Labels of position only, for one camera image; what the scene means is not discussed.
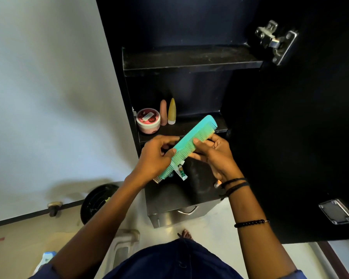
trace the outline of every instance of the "black bracelet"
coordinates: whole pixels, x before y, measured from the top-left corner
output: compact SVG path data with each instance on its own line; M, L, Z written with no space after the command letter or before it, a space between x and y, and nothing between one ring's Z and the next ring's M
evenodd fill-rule
M245 180L247 181L247 178L234 178L234 179L231 179L231 180L228 180L224 183L221 184L221 188L224 189L226 185L230 184L230 183L233 183L235 181L239 181L239 180Z
M233 186L231 187L230 189L228 189L228 191L226 191L225 195L220 195L221 197L221 201L226 198L226 197L229 197L233 192L235 192L236 190L244 187L244 186L249 186L249 183L246 181L246 182L243 182L243 183L240 183L236 186Z
M234 227L235 228L240 228L240 227L249 226L249 225L263 224L263 223L266 223L266 222L270 222L270 220L260 219L260 220L252 220L252 221L247 221L247 222L241 222L241 223L235 224Z

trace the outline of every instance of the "metal handle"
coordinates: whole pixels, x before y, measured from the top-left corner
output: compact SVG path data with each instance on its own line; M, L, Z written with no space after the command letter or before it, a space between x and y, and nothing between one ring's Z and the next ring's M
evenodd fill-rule
M183 211L178 211L178 212L181 213L181 214L191 215L198 207L199 206L195 206L195 208L192 211L190 211L190 212L183 212Z

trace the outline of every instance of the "blue shirt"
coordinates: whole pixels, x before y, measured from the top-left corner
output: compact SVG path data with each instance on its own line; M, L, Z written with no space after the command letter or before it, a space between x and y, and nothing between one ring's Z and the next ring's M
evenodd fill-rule
M60 279L51 264L44 265L31 278ZM104 279L137 278L242 279L242 276L202 245L193 240L180 238L135 253L104 277ZM306 279L300 270L283 278Z

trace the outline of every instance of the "black beaded bracelet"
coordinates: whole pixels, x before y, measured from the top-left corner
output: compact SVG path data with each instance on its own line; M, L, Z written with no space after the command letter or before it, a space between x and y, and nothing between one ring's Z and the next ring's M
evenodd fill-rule
M255 225L255 224L263 224L266 222L270 222L270 220L264 220L264 219L260 219L260 220L252 220L252 221L247 221L247 222L241 222L241 223L237 223L234 225L235 228L240 228L240 227L244 227L244 226L250 226L250 225Z
M221 188L224 189L226 185L230 184L230 183L233 183L235 181L239 181L239 180L245 180L247 181L247 178L234 178L234 179L231 179L231 180L228 180L224 183L221 184Z
M236 190L238 190L238 189L240 189L240 188L242 188L242 187L244 187L244 186L249 186L249 183L246 181L246 182L240 183L240 184L238 184L238 185L236 185L236 186L233 186L233 187L229 188L229 189L226 191L225 195L220 195L221 201L222 201L224 198L229 197L233 192L235 192Z

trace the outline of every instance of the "black baseboard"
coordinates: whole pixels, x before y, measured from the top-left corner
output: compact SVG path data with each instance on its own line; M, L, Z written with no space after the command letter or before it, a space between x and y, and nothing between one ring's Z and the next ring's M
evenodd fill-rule
M74 206L80 206L83 203L83 201L84 200L74 201L72 203L66 203L65 205L62 205L60 207L60 210L72 208ZM21 221L21 220L26 220L26 219L29 219L29 218L33 218L33 217L44 215L44 214L48 214L48 213L49 213L49 209L44 209L42 211L35 211L35 212L31 212L30 214L24 214L24 215L16 216L16 217L13 217L13 218L1 220L0 221L0 226L7 225L7 224L10 224L10 223L14 223L14 222L18 222L18 221Z

